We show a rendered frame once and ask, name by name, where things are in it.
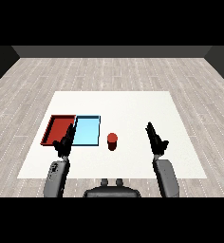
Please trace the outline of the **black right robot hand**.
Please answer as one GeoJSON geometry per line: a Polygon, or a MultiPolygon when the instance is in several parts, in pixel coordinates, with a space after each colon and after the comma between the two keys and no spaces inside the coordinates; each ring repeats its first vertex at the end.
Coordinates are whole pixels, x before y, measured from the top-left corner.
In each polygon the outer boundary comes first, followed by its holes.
{"type": "Polygon", "coordinates": [[[148,122],[145,130],[147,132],[153,154],[163,156],[164,151],[167,149],[169,141],[162,140],[160,138],[160,136],[156,133],[156,130],[151,122],[148,122]]]}

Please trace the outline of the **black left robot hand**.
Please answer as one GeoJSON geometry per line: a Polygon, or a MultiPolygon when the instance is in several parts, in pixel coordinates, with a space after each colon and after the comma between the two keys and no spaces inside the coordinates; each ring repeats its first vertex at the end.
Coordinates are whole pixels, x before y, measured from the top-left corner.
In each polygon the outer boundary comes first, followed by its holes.
{"type": "Polygon", "coordinates": [[[68,157],[71,151],[71,146],[74,141],[76,128],[71,123],[66,130],[65,135],[62,137],[60,141],[55,140],[52,145],[55,150],[58,152],[58,157],[68,157]]]}

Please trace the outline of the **red shallow open box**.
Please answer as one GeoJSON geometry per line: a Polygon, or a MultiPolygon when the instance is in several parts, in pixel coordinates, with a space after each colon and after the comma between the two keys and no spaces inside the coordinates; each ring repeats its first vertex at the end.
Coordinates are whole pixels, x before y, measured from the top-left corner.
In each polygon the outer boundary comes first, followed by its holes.
{"type": "Polygon", "coordinates": [[[75,122],[75,118],[75,115],[52,115],[40,144],[52,146],[55,140],[60,141],[69,125],[75,122]]]}

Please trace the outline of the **light blue shallow open box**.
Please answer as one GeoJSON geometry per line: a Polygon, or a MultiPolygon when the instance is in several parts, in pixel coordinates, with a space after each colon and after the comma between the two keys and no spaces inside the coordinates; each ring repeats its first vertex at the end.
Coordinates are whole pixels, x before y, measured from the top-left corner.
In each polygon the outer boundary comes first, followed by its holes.
{"type": "Polygon", "coordinates": [[[98,146],[100,137],[100,116],[79,115],[75,120],[73,146],[98,146]]]}

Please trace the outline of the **small red can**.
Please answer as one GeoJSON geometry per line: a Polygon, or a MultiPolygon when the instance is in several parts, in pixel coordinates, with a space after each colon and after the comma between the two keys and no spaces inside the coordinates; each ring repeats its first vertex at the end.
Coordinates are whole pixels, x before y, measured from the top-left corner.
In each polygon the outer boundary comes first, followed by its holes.
{"type": "Polygon", "coordinates": [[[107,136],[107,145],[110,151],[114,151],[117,148],[118,136],[115,133],[110,133],[107,136]]]}

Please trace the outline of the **dark grey robot body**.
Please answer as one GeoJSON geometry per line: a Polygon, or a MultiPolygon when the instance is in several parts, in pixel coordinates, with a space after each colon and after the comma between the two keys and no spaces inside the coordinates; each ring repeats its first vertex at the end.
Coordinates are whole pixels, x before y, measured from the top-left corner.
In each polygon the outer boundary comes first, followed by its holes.
{"type": "Polygon", "coordinates": [[[84,197],[140,197],[140,192],[123,185],[121,178],[116,179],[115,186],[109,186],[108,180],[103,178],[101,185],[84,192],[84,197]]]}

